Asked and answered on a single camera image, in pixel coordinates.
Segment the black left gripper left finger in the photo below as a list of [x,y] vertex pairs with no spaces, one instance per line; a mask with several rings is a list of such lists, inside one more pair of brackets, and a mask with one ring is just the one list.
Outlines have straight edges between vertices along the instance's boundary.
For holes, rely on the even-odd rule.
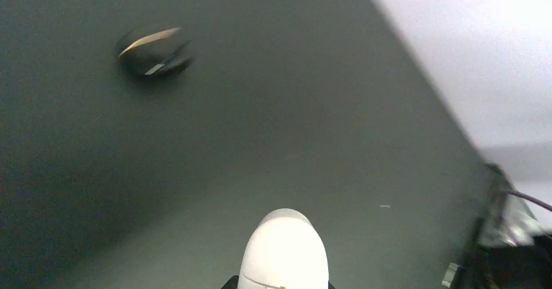
[[228,281],[224,285],[222,285],[221,289],[237,289],[238,282],[239,282],[239,276],[233,275],[228,279]]

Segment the white earbud charging case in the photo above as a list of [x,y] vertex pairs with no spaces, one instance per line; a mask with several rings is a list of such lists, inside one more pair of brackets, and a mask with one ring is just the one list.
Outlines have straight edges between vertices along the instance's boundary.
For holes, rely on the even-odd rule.
[[237,287],[328,288],[326,249],[308,218],[289,208],[267,214],[247,242]]

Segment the black earbud charging case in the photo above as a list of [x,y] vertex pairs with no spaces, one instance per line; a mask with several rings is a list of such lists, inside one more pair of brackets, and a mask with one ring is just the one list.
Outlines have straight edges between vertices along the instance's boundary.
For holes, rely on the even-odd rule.
[[149,25],[136,28],[117,42],[115,50],[122,68],[133,77],[164,78],[178,74],[193,62],[182,28]]

